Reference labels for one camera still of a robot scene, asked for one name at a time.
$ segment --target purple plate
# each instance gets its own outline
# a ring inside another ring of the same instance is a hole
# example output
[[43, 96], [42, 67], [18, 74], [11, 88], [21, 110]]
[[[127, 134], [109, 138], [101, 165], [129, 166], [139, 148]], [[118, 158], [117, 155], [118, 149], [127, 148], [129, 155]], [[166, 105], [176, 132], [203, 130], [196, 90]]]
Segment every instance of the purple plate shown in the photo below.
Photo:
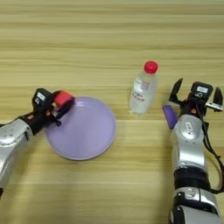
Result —
[[97, 157], [115, 138], [115, 116], [108, 106], [95, 98], [75, 98], [74, 106], [60, 120], [61, 126], [52, 124], [46, 129], [46, 137], [64, 158]]

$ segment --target red bottle cap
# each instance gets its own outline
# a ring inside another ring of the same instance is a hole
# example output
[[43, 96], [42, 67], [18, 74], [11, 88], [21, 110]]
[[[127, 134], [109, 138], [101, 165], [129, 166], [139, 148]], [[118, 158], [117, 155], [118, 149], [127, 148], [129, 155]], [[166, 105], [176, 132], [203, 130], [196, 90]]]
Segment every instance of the red bottle cap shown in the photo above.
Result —
[[144, 64], [144, 71], [147, 74], [156, 74], [157, 70], [158, 70], [158, 63], [155, 61], [147, 61]]

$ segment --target wood grain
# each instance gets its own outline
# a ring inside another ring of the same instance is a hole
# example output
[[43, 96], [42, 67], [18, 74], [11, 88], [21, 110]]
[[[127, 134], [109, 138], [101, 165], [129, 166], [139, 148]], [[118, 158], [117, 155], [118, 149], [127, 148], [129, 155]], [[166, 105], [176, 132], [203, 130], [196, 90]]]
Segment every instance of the wood grain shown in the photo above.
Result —
[[[4, 224], [167, 223], [172, 206], [170, 131], [161, 106], [184, 77], [224, 91], [222, 0], [0, 0], [0, 119], [31, 109], [36, 88], [97, 97], [117, 119], [114, 144], [85, 162], [58, 156], [40, 134], [16, 163], [1, 200]], [[158, 61], [148, 115], [129, 114], [135, 76]], [[212, 144], [224, 157], [223, 113], [209, 111]], [[210, 179], [218, 174], [208, 155]], [[217, 197], [224, 216], [224, 194]]]

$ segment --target red object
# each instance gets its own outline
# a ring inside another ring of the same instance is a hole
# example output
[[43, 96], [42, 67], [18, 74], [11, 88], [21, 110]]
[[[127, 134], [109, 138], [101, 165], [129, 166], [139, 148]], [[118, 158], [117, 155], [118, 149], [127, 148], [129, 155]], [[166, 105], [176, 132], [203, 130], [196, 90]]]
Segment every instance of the red object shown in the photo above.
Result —
[[158, 70], [158, 63], [155, 61], [147, 61], [144, 64], [144, 71], [147, 74], [156, 74], [157, 70]]
[[54, 98], [54, 102], [56, 103], [56, 106], [60, 109], [66, 102], [71, 101], [74, 97], [65, 92], [60, 91], [56, 97]]

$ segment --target white sticker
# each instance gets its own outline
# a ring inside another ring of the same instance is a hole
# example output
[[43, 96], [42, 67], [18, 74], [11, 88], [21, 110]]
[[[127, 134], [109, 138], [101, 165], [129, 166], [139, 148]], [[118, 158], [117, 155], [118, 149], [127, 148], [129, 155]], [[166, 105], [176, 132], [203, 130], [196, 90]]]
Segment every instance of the white sticker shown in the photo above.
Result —
[[38, 92], [38, 98], [42, 101], [46, 99], [40, 92]]
[[208, 88], [206, 87], [197, 87], [197, 91], [206, 94], [208, 91]]
[[187, 129], [188, 131], [192, 131], [192, 130], [193, 130], [193, 126], [192, 126], [192, 124], [191, 124], [190, 122], [186, 122], [186, 123], [185, 123], [185, 126], [186, 126], [186, 129]]

